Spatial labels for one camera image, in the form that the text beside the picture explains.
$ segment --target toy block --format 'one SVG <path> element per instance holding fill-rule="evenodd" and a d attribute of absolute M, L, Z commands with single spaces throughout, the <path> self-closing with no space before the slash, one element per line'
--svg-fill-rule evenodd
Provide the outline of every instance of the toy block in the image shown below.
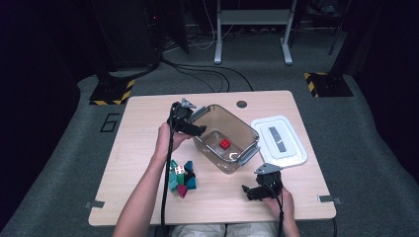
<path fill-rule="evenodd" d="M 193 164 L 192 161 L 188 161 L 185 165 L 184 168 L 186 171 L 188 172 L 194 172 L 194 168 L 193 168 Z"/>
<path fill-rule="evenodd" d="M 224 150 L 226 150 L 228 147 L 230 147 L 230 145 L 231 145 L 230 141 L 225 139 L 225 138 L 219 143 L 219 146 Z"/>
<path fill-rule="evenodd" d="M 169 174 L 169 183 L 172 183 L 173 181 L 177 181 L 178 177 L 176 176 L 175 173 L 170 173 Z"/>
<path fill-rule="evenodd" d="M 188 190 L 195 190 L 197 188 L 195 177 L 189 179 L 189 181 L 186 183 L 186 187 L 188 188 Z"/>
<path fill-rule="evenodd" d="M 188 188 L 186 186 L 178 185 L 178 193 L 181 198 L 184 198 L 187 192 Z"/>
<path fill-rule="evenodd" d="M 185 173 L 185 168 L 183 166 L 177 166 L 175 168 L 175 173 L 176 173 L 176 175 L 184 174 Z"/>
<path fill-rule="evenodd" d="M 178 187 L 178 182 L 177 181 L 172 181 L 172 182 L 170 182 L 170 184 L 169 184 L 169 189 L 172 191 L 172 192 L 174 192 L 175 190 L 176 190 L 176 188 Z"/>
<path fill-rule="evenodd" d="M 185 173 L 185 183 L 188 183 L 188 181 L 192 178 L 192 177 L 196 177 L 194 172 L 188 172 Z"/>
<path fill-rule="evenodd" d="M 180 185 L 185 185 L 185 174 L 177 175 L 177 181 Z"/>
<path fill-rule="evenodd" d="M 171 160 L 170 161 L 170 169 L 175 169 L 176 166 L 178 166 L 178 163 L 176 163 L 176 161 L 174 161 L 174 160 Z"/>

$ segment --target person's leg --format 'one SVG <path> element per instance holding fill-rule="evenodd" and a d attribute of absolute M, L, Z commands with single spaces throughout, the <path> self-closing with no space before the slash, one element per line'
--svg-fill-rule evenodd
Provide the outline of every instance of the person's leg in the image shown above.
<path fill-rule="evenodd" d="M 228 224 L 226 237 L 276 237 L 278 222 L 260 222 L 244 224 Z"/>
<path fill-rule="evenodd" d="M 224 234 L 224 224 L 191 224 L 175 226 L 172 237 L 223 237 Z"/>

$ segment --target small black object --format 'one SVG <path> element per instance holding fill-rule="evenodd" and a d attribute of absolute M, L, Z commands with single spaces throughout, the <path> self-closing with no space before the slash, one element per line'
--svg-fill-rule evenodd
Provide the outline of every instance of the small black object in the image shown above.
<path fill-rule="evenodd" d="M 243 108 L 246 108 L 247 107 L 247 102 L 245 102 L 245 101 L 238 101 L 236 105 L 237 105 L 238 108 L 243 109 Z"/>
<path fill-rule="evenodd" d="M 207 127 L 193 125 L 189 120 L 192 113 L 193 111 L 189 107 L 184 107 L 183 104 L 175 102 L 172 104 L 167 123 L 171 124 L 175 131 L 181 131 L 192 136 L 201 136 Z"/>
<path fill-rule="evenodd" d="M 256 177 L 256 182 L 260 186 L 254 189 L 249 189 L 246 186 L 242 186 L 243 191 L 247 194 L 247 198 L 249 198 L 249 200 L 275 198 L 280 194 L 281 189 L 283 188 L 280 171 L 267 174 L 258 174 Z"/>
<path fill-rule="evenodd" d="M 343 203 L 339 197 L 334 197 L 334 196 L 318 196 L 318 199 L 320 200 L 320 202 L 333 201 L 333 203 L 335 203 L 335 204 L 342 204 Z"/>

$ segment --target metal stand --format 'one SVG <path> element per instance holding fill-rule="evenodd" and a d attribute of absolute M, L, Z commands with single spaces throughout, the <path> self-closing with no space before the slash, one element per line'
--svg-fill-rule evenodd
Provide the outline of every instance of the metal stand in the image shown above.
<path fill-rule="evenodd" d="M 293 14 L 295 12 L 296 0 L 293 0 L 289 9 L 279 10 L 223 10 L 221 11 L 221 0 L 216 1 L 216 49 L 214 63 L 221 63 L 222 53 L 222 25 L 287 25 L 286 33 L 281 38 L 286 65 L 292 65 L 290 48 L 288 45 Z"/>

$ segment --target transparent plastic container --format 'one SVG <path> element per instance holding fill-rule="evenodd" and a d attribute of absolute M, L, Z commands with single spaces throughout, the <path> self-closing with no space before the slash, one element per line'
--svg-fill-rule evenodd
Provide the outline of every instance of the transparent plastic container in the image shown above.
<path fill-rule="evenodd" d="M 207 129 L 194 137 L 195 145 L 225 174 L 234 173 L 259 151 L 258 132 L 225 108 L 210 105 L 197 114 L 193 124 Z"/>

